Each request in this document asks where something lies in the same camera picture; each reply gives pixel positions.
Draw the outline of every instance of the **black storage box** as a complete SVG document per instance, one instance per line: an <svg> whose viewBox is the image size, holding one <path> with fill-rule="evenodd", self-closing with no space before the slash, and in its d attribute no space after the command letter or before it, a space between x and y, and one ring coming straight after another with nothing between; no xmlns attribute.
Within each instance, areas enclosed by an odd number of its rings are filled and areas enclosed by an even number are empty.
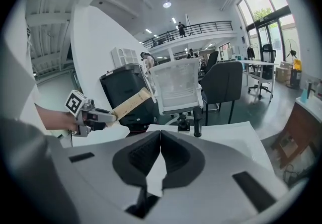
<svg viewBox="0 0 322 224"><path fill-rule="evenodd" d="M143 87L148 88L140 64L126 64L100 77L103 90L111 107L114 109L127 99L138 93ZM153 123L154 102L149 98L120 120L121 125L130 131L143 131Z"/></svg>

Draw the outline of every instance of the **black and white square marker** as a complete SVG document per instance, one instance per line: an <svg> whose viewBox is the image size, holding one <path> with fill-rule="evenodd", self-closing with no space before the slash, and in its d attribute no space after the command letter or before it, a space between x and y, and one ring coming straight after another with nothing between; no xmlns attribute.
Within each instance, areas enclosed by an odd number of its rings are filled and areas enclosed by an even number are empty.
<svg viewBox="0 0 322 224"><path fill-rule="evenodd" d="M74 93L72 93L66 103L66 107L74 114L76 114L77 110L81 105L81 99L79 99Z"/></svg>

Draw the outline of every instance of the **white column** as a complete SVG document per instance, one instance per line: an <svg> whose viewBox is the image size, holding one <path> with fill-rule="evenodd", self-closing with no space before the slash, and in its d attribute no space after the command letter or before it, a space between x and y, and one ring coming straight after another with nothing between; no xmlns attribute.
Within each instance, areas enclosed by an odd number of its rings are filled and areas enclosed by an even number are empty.
<svg viewBox="0 0 322 224"><path fill-rule="evenodd" d="M168 52L169 52L171 61L175 61L175 57L173 56L172 48L168 48Z"/></svg>

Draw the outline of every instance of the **ceiling light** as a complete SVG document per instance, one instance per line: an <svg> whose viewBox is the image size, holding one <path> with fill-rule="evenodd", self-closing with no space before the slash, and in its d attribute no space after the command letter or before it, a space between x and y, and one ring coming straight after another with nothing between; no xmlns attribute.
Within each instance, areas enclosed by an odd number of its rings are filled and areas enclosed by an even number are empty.
<svg viewBox="0 0 322 224"><path fill-rule="evenodd" d="M171 7L171 5L172 5L172 4L171 4L170 0L168 0L167 2L165 2L165 3L163 4L163 7L167 9L167 8Z"/></svg>

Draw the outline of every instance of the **yellow object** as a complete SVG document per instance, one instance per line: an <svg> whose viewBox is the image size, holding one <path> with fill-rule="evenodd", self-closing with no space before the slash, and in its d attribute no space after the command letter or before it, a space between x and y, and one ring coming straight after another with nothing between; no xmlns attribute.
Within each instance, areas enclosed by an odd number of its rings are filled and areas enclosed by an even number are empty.
<svg viewBox="0 0 322 224"><path fill-rule="evenodd" d="M294 60L294 69L295 70L302 71L302 63L301 63L301 60L299 60L299 59L295 59Z"/></svg>

